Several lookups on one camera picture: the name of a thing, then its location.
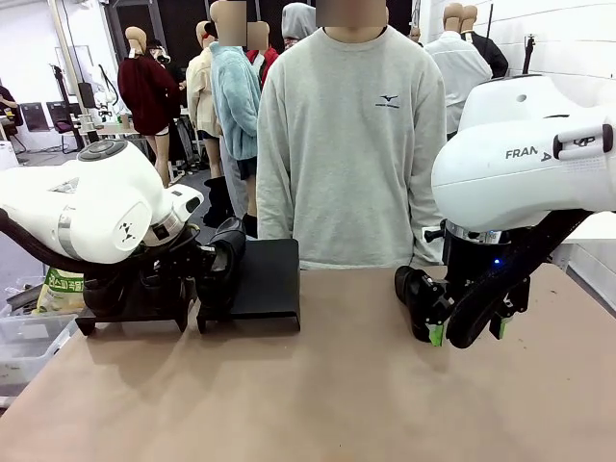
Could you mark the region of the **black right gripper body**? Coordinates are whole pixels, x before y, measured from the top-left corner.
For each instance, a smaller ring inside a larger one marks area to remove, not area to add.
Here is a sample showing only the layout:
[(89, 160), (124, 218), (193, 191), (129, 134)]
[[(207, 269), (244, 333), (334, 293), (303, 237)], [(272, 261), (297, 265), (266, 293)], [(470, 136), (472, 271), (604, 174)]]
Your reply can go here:
[(443, 262), (447, 267), (445, 280), (453, 285), (476, 281), (484, 272), (502, 263), (507, 249), (508, 244), (469, 241), (447, 232), (443, 253)]

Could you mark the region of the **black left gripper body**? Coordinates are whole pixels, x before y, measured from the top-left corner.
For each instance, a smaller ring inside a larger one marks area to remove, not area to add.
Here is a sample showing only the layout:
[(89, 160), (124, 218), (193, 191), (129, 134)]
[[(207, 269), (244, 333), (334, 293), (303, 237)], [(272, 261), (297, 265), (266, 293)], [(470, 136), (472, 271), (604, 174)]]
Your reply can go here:
[(182, 233), (177, 239), (163, 245), (143, 267), (145, 282), (170, 282), (177, 278), (198, 279), (210, 269), (195, 265), (195, 248), (201, 242), (197, 233)]

